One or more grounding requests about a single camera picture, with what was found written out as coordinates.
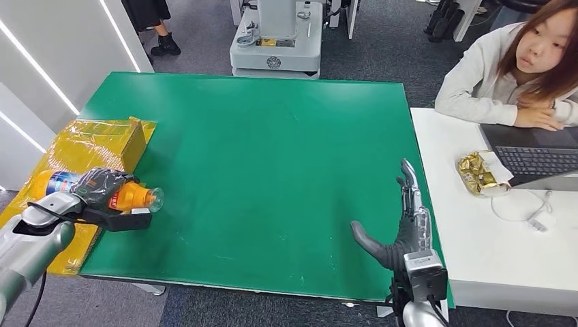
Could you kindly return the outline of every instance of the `black boot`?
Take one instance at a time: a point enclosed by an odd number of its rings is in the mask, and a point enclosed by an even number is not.
[[[164,56],[173,55],[177,56],[181,54],[181,49],[172,39],[172,33],[166,36],[159,35],[159,46],[151,49],[151,55],[153,56]]]

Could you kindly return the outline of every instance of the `brown hair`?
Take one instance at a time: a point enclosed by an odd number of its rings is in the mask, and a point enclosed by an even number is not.
[[[522,37],[544,23],[548,18],[567,9],[578,9],[578,1],[551,0],[539,12],[535,13],[522,26],[504,58],[498,63],[499,77],[503,77],[516,69],[516,49]],[[538,77],[537,83],[525,92],[536,101],[555,99],[578,87],[578,11],[576,17],[576,23],[560,63],[551,70],[542,73]]]

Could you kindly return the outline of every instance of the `black pants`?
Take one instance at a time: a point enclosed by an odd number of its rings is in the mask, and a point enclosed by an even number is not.
[[[122,0],[122,3],[137,32],[170,18],[166,0]]]

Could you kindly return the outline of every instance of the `laptop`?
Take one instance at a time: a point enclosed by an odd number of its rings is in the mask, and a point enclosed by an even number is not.
[[[520,189],[578,191],[578,127],[562,131],[481,124],[487,146]]]

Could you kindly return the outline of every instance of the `snack package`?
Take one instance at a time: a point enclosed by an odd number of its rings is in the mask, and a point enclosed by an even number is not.
[[[513,178],[495,153],[473,152],[457,162],[457,171],[466,189],[475,196],[503,196],[510,190]]]

